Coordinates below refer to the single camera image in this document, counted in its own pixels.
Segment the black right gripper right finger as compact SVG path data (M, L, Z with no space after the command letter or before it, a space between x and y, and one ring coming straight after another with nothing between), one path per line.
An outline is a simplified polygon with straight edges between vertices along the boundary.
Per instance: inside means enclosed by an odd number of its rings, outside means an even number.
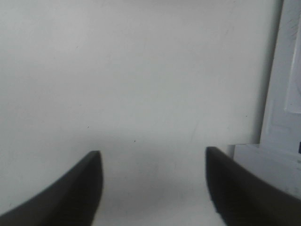
M219 148L205 152L206 183L216 212L228 226L299 226L301 201L240 166Z

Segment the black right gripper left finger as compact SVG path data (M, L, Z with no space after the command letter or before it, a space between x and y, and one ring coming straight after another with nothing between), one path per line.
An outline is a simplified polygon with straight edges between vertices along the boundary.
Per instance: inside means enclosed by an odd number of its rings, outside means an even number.
M0 217L2 226L90 226L103 193L100 151L91 151L45 190Z

